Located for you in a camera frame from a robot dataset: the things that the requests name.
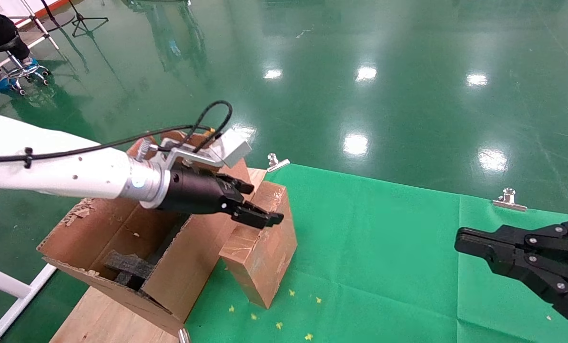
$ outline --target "rolling stool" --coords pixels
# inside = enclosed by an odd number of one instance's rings
[[[7,80],[9,81],[11,89],[13,91],[18,91],[20,95],[25,95],[25,91],[19,84],[20,78],[26,78],[28,82],[32,82],[32,78],[35,77],[39,81],[41,81],[43,85],[49,85],[49,81],[47,81],[45,77],[51,75],[51,71],[39,64],[31,64],[24,67],[21,64],[21,61],[19,61],[17,57],[9,52],[9,49],[19,43],[22,43],[22,41],[19,37],[19,33],[16,33],[13,39],[11,39],[8,43],[0,46],[0,52],[6,52],[11,62],[13,62],[13,64],[15,65],[15,68],[8,71],[2,68],[7,74]]]

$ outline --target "green cloth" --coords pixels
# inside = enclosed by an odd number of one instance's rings
[[[299,242],[280,291],[269,310],[250,304],[220,262],[187,321],[194,343],[308,334],[314,343],[568,343],[568,321],[549,304],[454,250],[461,226],[533,229],[568,215],[299,165],[266,179],[288,187]]]

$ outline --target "open cardboard box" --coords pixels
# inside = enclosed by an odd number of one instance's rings
[[[220,172],[254,182],[255,187],[262,180],[251,180],[243,160],[231,169],[221,168]],[[245,197],[250,200],[253,195]],[[72,215],[82,204],[90,209],[89,215],[82,218]],[[72,222],[69,220],[71,215],[75,217]],[[136,254],[143,259],[154,256],[179,221],[178,213],[145,209],[134,200],[85,199],[53,229],[37,250],[44,254],[49,264],[176,335],[237,223],[225,213],[191,215],[139,291],[114,282],[116,272],[107,269],[104,262],[112,250]]]

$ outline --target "white pipe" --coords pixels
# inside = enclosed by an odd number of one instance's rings
[[[3,315],[0,319],[0,339],[2,335],[8,330],[9,326],[15,322],[17,317],[23,312],[23,310],[28,306],[28,304],[32,301],[34,296],[41,290],[47,280],[53,275],[57,268],[53,267],[53,265],[47,264],[42,269],[36,278],[30,284],[31,291],[24,297],[23,299],[18,299],[11,308]]]
[[[0,290],[21,299],[30,293],[31,288],[16,278],[12,278],[0,271]]]

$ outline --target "chair base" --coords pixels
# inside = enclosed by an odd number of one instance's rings
[[[7,52],[11,61],[16,65],[16,68],[12,70],[5,71],[7,73],[7,80],[9,87],[12,91],[18,92],[19,95],[25,95],[26,92],[19,83],[19,79],[25,78],[28,83],[32,83],[35,80],[40,81],[43,85],[49,85],[47,76],[51,75],[51,71],[40,64],[33,64],[28,66],[23,66],[17,57],[13,56],[10,52]]]

